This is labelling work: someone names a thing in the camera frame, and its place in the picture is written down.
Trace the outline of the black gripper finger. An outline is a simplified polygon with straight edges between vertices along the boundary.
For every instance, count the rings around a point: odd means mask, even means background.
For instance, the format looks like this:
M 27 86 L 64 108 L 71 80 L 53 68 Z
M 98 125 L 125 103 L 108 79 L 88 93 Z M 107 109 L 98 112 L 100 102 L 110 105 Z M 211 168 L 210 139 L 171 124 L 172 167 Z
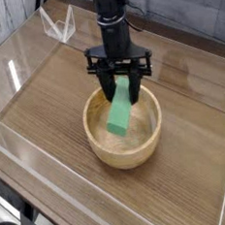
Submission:
M 111 102 L 116 89 L 113 73 L 107 69 L 99 69 L 97 78 L 99 79 L 101 88 L 103 88 L 105 97 Z
M 139 68 L 133 68 L 129 74 L 129 97 L 131 104 L 134 105 L 139 100 L 139 92 L 140 92 L 140 84 L 141 79 L 143 76 L 141 76 L 141 71 Z

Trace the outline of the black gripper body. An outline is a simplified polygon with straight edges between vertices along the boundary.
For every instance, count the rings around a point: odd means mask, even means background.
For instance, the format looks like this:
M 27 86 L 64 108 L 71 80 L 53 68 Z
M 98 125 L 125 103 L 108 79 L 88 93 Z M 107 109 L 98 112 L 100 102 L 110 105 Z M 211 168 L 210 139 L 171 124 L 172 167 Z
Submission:
M 108 72 L 111 75 L 126 76 L 132 68 L 137 68 L 141 76 L 151 76 L 151 50 L 142 48 L 134 43 L 125 50 L 125 55 L 115 58 L 107 57 L 103 46 L 87 48 L 83 52 L 87 59 L 87 72 L 90 75 L 102 75 Z

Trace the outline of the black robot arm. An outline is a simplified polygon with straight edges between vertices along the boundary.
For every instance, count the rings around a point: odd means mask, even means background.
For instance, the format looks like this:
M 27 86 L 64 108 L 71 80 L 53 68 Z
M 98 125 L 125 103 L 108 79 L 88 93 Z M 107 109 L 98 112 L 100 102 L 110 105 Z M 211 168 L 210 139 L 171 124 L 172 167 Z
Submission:
M 129 0 L 93 0 L 103 44 L 84 51 L 87 72 L 96 75 L 108 101 L 117 89 L 114 76 L 129 78 L 128 97 L 139 100 L 141 79 L 151 76 L 151 50 L 132 43 L 126 6 Z

